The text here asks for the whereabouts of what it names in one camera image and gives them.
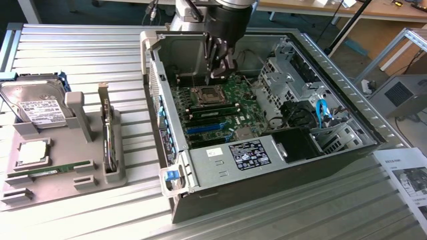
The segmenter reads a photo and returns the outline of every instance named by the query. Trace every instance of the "warning label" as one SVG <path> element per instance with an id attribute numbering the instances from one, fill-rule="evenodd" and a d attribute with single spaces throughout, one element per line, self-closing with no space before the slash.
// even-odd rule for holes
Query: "warning label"
<path id="1" fill-rule="evenodd" d="M 19 105 L 35 125 L 65 122 L 65 116 L 56 100 L 23 101 Z"/>
<path id="2" fill-rule="evenodd" d="M 238 143 L 228 147 L 235 164 L 242 171 L 272 163 L 260 140 Z"/>

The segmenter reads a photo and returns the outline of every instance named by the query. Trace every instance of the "blue cable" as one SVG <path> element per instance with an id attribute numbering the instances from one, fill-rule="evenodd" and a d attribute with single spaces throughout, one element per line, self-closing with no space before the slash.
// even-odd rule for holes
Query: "blue cable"
<path id="1" fill-rule="evenodd" d="M 328 104 L 324 99 L 319 99 L 318 102 L 315 103 L 315 114 L 318 115 L 318 120 L 319 120 L 319 128 L 322 128 L 322 119 L 323 116 L 328 116 L 332 118 L 332 115 L 328 113 Z"/>

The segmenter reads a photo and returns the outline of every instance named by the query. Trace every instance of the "hard drive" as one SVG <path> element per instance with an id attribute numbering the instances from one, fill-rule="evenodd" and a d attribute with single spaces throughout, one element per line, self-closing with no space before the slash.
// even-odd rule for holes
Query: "hard drive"
<path id="1" fill-rule="evenodd" d="M 17 122 L 32 122 L 39 129 L 65 126 L 65 118 L 75 116 L 64 103 L 67 90 L 67 81 L 57 74 L 25 75 L 0 81 L 0 96 Z"/>

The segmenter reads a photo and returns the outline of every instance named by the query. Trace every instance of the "paper document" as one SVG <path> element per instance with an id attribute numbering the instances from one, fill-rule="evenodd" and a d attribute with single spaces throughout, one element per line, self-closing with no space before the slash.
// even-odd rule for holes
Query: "paper document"
<path id="1" fill-rule="evenodd" d="M 414 216 L 427 233 L 427 158 L 414 148 L 379 150 L 374 156 L 386 169 Z"/>

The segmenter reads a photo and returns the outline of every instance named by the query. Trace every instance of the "motherboard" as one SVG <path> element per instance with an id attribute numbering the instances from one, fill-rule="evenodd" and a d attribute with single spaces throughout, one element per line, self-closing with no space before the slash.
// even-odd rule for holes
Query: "motherboard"
<path id="1" fill-rule="evenodd" d="M 244 76 L 234 74 L 208 86 L 187 81 L 178 79 L 170 89 L 190 148 L 259 137 L 267 123 Z"/>

